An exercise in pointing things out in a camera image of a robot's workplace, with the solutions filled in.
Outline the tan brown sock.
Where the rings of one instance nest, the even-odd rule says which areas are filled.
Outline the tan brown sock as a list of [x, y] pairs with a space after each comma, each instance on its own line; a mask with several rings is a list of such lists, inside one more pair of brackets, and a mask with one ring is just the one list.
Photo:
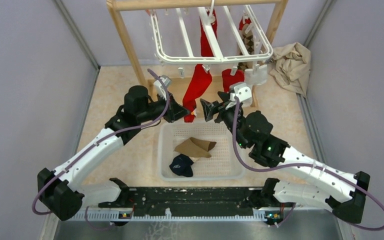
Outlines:
[[210, 151], [215, 148], [216, 144], [215, 141], [190, 137], [177, 145], [174, 148], [174, 151], [190, 157], [195, 163], [202, 158], [211, 158], [212, 155]]

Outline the navy santa sock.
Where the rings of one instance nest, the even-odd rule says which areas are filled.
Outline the navy santa sock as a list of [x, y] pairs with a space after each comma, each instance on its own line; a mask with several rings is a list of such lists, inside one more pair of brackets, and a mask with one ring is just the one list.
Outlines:
[[172, 163], [169, 165], [169, 168], [177, 176], [191, 178], [194, 175], [192, 170], [193, 164], [194, 162], [189, 156], [179, 154], [173, 159]]

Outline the white plastic basket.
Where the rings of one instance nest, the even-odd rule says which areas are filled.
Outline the white plastic basket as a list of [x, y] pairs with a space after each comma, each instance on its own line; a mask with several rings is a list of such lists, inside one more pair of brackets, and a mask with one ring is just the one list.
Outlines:
[[224, 123], [164, 123], [158, 136], [158, 174], [164, 181], [234, 180], [244, 176]]

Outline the white clip drying hanger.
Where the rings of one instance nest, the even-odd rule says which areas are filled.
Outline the white clip drying hanger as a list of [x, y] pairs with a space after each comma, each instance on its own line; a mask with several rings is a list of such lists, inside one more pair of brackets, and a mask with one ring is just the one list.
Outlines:
[[214, 16], [214, 6], [215, 1], [211, 2], [210, 8], [204, 6], [198, 6], [197, 10], [199, 13], [200, 22], [204, 31], [204, 35], [208, 41], [208, 44], [211, 49], [213, 56], [195, 56], [193, 54], [192, 46], [190, 43], [189, 35], [184, 23], [183, 14], [181, 13], [180, 8], [176, 8], [176, 13], [179, 21], [180, 32], [183, 37], [183, 42], [187, 52], [187, 56], [169, 56], [165, 53], [163, 49], [162, 35], [159, 28], [158, 15], [154, 9], [150, 11], [151, 26], [153, 30], [153, 40], [156, 47], [156, 56], [161, 62], [172, 64], [172, 65], [193, 65], [193, 64], [202, 64], [205, 71], [209, 71], [210, 65], [219, 65], [219, 64], [232, 64], [232, 74], [235, 74], [238, 67], [238, 63], [241, 62], [252, 62], [254, 66], [252, 69], [256, 70], [258, 68], [259, 62], [268, 61], [273, 53], [273, 47], [271, 41], [266, 36], [266, 33], [263, 31], [262, 26], [260, 25], [257, 17], [249, 4], [244, 4], [244, 13], [246, 17], [252, 21], [250, 29], [253, 32], [254, 36], [257, 36], [259, 41], [255, 43], [256, 50], [263, 50], [260, 53], [256, 51], [254, 54], [249, 54], [242, 39], [240, 36], [239, 29], [236, 28], [232, 15], [229, 10], [230, 4], [222, 6], [222, 9], [227, 17], [227, 21], [230, 25], [233, 36], [236, 39], [236, 43], [240, 49], [241, 55], [225, 56], [222, 53], [218, 39], [216, 38], [216, 32], [213, 30], [213, 24], [216, 21]]

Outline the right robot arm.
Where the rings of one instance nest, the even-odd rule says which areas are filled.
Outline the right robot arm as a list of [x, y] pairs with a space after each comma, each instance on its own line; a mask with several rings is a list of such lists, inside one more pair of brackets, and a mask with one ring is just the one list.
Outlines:
[[205, 121], [224, 123], [237, 147], [250, 148], [248, 156], [262, 168], [247, 166], [254, 172], [284, 170], [306, 181], [291, 184], [269, 180], [261, 199], [267, 206], [295, 202], [324, 208], [337, 218], [359, 224], [362, 221], [370, 175], [359, 171], [349, 173], [330, 167], [311, 158], [286, 141], [274, 136], [273, 125], [261, 111], [244, 115], [242, 104], [230, 100], [226, 92], [218, 92], [221, 102], [200, 99]]

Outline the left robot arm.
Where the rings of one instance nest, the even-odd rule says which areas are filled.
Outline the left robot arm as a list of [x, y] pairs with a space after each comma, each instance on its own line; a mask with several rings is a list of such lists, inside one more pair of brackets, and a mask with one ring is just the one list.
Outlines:
[[124, 96], [124, 104], [104, 125], [98, 135], [71, 159], [53, 170], [42, 169], [37, 175], [38, 193], [32, 203], [48, 208], [61, 221], [72, 218], [79, 210], [103, 203], [124, 207], [130, 193], [124, 190], [120, 180], [112, 178], [101, 184], [83, 185], [84, 179], [106, 158], [124, 147], [142, 129], [160, 119], [173, 123], [190, 113], [168, 92], [167, 98], [158, 96], [153, 101], [148, 89], [142, 85], [131, 87]]

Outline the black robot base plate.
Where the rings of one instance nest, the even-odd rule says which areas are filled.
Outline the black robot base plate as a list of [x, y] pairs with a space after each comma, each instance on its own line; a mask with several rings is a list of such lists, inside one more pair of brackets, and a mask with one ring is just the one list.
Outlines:
[[268, 225], [285, 219], [286, 203], [261, 187], [124, 187], [99, 208], [124, 208], [123, 218], [158, 220], [262, 220]]

